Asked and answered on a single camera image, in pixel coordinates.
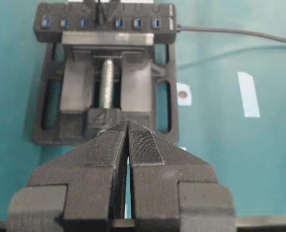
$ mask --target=white label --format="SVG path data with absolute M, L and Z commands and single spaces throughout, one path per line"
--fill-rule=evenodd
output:
M 254 78 L 246 72 L 238 72 L 245 117 L 260 118 Z
M 187 84 L 177 83 L 177 101 L 178 105 L 192 105 L 191 88 Z

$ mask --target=teal surface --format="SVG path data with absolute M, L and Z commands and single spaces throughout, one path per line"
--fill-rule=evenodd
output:
M 45 45 L 32 31 L 41 0 L 0 0 L 0 219 L 32 170 L 70 147 L 31 140 Z M 278 0 L 171 0 L 182 25 L 252 29 L 286 37 Z M 286 215 L 286 45 L 239 35 L 178 35 L 180 146 L 213 164 L 240 216 Z M 254 77 L 261 118 L 245 118 L 237 72 Z

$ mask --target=gripper jaw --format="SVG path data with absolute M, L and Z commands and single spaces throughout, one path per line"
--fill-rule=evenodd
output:
M 136 231 L 235 231 L 232 196 L 212 166 L 133 121 L 35 169 L 7 230 L 110 231 L 124 218 L 128 157 Z

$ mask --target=black cable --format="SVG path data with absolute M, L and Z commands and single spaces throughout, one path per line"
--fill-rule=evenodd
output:
M 227 29 L 227 28 L 207 28 L 207 27 L 183 27 L 178 25 L 177 31 L 202 31 L 202 32 L 219 32 L 219 33 L 233 33 L 241 35 L 250 35 L 260 38 L 265 38 L 269 40 L 274 40 L 282 43 L 286 43 L 286 39 L 282 37 L 277 37 L 273 35 L 264 34 L 261 32 L 249 31 L 249 30 L 240 30 L 240 29 Z

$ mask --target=usb port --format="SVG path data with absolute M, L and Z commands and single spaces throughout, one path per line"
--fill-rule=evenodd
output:
M 49 27 L 49 17 L 47 15 L 44 15 L 42 18 L 42 27 L 43 28 L 48 28 Z
M 85 28 L 86 25 L 87 25 L 86 19 L 85 19 L 85 17 L 82 17 L 82 19 L 80 20 L 80 26 L 82 28 Z
M 134 28 L 139 29 L 142 27 L 142 20 L 140 18 L 136 18 L 134 20 Z
M 122 26 L 123 26 L 122 18 L 116 19 L 115 26 L 116 26 L 116 28 L 122 28 Z
M 159 18 L 155 18 L 152 22 L 152 27 L 154 29 L 159 29 L 160 28 L 160 19 Z
M 61 22 L 60 22 L 60 27 L 62 27 L 62 28 L 67 28 L 67 19 L 66 19 L 66 18 L 64 18 L 64 19 L 61 20 Z

